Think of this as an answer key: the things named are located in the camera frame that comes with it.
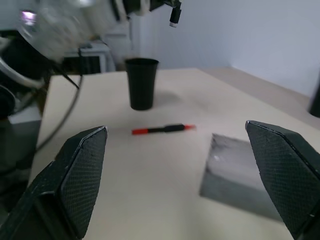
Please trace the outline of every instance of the black cup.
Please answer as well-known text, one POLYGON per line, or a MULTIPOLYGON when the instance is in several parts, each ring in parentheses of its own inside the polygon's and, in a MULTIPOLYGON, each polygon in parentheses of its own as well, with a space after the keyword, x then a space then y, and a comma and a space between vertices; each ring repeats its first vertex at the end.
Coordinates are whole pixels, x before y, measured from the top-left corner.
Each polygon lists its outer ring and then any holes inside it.
POLYGON ((158 64, 159 61, 149 58, 132 58, 125 61, 132 109, 143 111, 152 108, 158 64))

